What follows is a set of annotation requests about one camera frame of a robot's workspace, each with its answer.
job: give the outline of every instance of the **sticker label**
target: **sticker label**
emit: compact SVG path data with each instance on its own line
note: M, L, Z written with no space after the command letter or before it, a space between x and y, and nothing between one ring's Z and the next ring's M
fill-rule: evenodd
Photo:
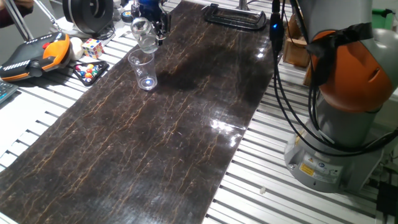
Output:
M328 164L306 153L300 170L317 180L334 184L340 176L343 166Z

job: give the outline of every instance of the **rubik's cube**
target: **rubik's cube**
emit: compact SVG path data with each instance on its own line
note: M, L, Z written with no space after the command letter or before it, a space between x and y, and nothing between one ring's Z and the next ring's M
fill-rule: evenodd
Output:
M97 59L102 55L102 53L104 53L104 48L102 48L101 41L99 40L88 39L82 47L87 57Z

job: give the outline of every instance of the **clear plastic cup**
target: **clear plastic cup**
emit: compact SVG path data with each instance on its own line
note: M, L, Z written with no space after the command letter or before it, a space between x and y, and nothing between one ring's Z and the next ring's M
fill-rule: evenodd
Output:
M159 48L156 44L155 28L146 18L135 18L131 24L131 32L143 52L150 54Z
M138 87L143 90L151 90L157 85L155 72L155 55L147 54L141 49L129 54L129 62L136 74Z

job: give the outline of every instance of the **white ball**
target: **white ball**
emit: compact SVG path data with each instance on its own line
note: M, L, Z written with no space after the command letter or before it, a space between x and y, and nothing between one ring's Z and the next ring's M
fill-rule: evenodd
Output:
M70 43L72 45L70 59L74 61L81 59L81 56L83 56L83 47L81 47L83 42L78 37L72 37Z

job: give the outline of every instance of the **orange controller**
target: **orange controller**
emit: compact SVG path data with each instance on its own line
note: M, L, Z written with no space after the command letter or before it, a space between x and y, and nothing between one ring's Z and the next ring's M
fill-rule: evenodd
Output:
M61 32L25 42L0 66L0 78L13 82L63 68L70 59L69 46L69 36Z

